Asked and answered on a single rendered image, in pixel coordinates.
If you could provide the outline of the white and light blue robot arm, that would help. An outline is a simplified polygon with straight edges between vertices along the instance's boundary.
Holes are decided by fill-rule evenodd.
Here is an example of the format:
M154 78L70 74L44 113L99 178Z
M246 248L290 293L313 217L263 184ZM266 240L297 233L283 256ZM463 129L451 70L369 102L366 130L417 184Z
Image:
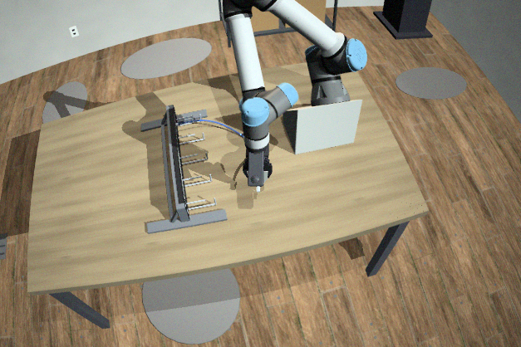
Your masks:
M223 0L224 21L229 24L243 93L239 102L243 121L241 135L249 148L261 149L269 142L269 125L292 108L298 94L288 83L265 91L250 20L252 6L261 12L271 12L314 44L305 51L312 83L312 106L350 101L339 74L362 70L367 54L359 40L334 32L295 0ZM264 151L248 151L248 186L262 187L263 175Z

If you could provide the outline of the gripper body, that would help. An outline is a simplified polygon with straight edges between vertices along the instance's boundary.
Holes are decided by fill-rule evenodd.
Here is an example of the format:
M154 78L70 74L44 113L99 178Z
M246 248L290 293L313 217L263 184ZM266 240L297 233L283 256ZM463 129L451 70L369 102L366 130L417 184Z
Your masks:
M268 144L265 147L263 147L261 149L251 149L247 145L245 145L245 147L246 147L246 159L244 160L244 162L246 163L246 169L248 169L248 151L251 151L251 152L254 152L254 153L259 153L259 152L264 151L264 170L267 170L268 169L268 164L269 164L269 159L268 159L268 156L269 156L269 142L268 142Z

